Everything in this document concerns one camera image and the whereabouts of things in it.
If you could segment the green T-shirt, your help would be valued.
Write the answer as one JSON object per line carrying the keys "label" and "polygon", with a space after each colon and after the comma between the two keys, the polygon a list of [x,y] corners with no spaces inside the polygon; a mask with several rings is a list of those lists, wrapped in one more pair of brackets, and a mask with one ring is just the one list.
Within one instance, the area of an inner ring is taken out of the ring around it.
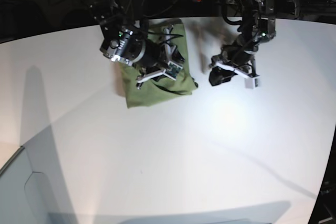
{"label": "green T-shirt", "polygon": [[185,35],[181,20],[121,34],[121,45],[112,51],[112,61],[119,65],[129,109],[191,95],[197,89],[190,74]]}

